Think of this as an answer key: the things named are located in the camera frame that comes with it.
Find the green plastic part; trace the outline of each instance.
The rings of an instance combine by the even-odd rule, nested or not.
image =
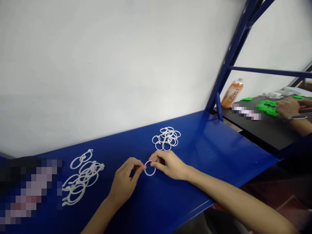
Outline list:
[[[251,97],[241,99],[241,101],[251,101],[251,100],[252,100]]]
[[[276,105],[276,102],[265,100],[265,101],[261,101],[259,104],[256,104],[256,107],[258,108],[258,110],[265,112],[267,115],[277,117],[280,115],[276,112],[276,108],[274,107],[275,105]]]
[[[296,99],[304,99],[304,97],[302,97],[302,96],[297,96],[297,95],[293,95],[292,97],[293,97],[293,98],[296,98]]]

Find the wrist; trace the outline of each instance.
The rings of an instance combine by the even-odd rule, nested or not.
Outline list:
[[[117,212],[123,206],[123,203],[118,202],[111,194],[107,196],[103,203],[106,203],[115,212]]]
[[[300,115],[299,114],[299,111],[298,112],[292,112],[292,113],[284,113],[284,114],[281,114],[285,119],[288,119],[289,117],[291,116],[294,116],[294,115]]]
[[[184,178],[182,180],[187,181],[187,182],[191,182],[192,177],[193,177],[193,173],[195,170],[196,169],[194,167],[186,165],[185,175],[184,175]]]

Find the black tabletop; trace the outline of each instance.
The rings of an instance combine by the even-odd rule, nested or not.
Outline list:
[[[255,109],[257,103],[263,100],[278,101],[282,99],[269,99],[266,96],[259,96],[253,98],[251,101],[239,101],[236,103],[239,103],[243,107],[249,107],[252,110],[253,108]],[[262,120],[248,120],[246,117],[234,113],[231,108],[223,107],[222,114],[225,119],[237,125],[242,130],[248,131],[277,150],[281,150],[300,139],[300,135],[282,117],[272,117],[263,113]],[[304,113],[304,115],[311,121],[312,112]]]

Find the white ring cluster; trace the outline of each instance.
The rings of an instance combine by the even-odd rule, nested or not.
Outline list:
[[[171,150],[172,146],[178,145],[178,138],[181,136],[179,131],[175,131],[173,127],[165,127],[160,130],[161,134],[159,136],[154,136],[152,142],[155,144],[156,149],[158,150]],[[164,145],[167,143],[170,145],[170,149],[165,149]]]
[[[77,169],[78,167],[81,166],[82,163],[83,164],[80,169],[79,169],[79,174],[74,174],[72,176],[70,176],[65,183],[62,185],[62,191],[68,191],[69,194],[64,197],[62,199],[63,203],[62,206],[65,205],[74,205],[76,204],[85,194],[85,188],[86,187],[90,187],[91,185],[94,185],[94,183],[98,180],[98,173],[99,171],[102,171],[104,169],[104,164],[103,163],[98,163],[96,161],[88,161],[91,157],[92,157],[92,152],[93,150],[89,149],[86,153],[84,153],[83,155],[81,155],[80,157],[75,158],[72,162],[71,162],[71,169]],[[86,154],[90,153],[90,157],[86,159]],[[77,167],[73,167],[73,163],[79,159],[80,163]],[[84,170],[82,170],[84,168],[85,165],[91,163],[89,168],[86,168]],[[92,184],[89,184],[89,180],[96,176],[96,179],[94,180],[94,182]],[[77,177],[74,181],[70,181],[69,180],[73,177]],[[71,200],[71,195],[72,194],[79,194],[80,195],[75,199],[75,200]]]

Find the hand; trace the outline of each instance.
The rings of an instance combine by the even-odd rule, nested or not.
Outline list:
[[[161,164],[160,159],[164,159],[166,164]],[[171,150],[156,150],[149,157],[149,160],[154,161],[150,163],[151,166],[161,170],[167,176],[173,179],[187,180],[189,166],[182,162]]]
[[[293,115],[299,115],[299,103],[292,97],[277,101],[275,107],[276,111],[284,118],[288,118]]]
[[[129,177],[133,169],[136,169],[133,177]],[[127,161],[116,171],[113,184],[111,186],[108,199],[114,203],[118,209],[131,197],[136,182],[146,166],[136,158],[128,158]]]
[[[298,100],[298,103],[300,105],[300,109],[299,109],[300,113],[312,112],[312,100],[301,99],[301,100]]]

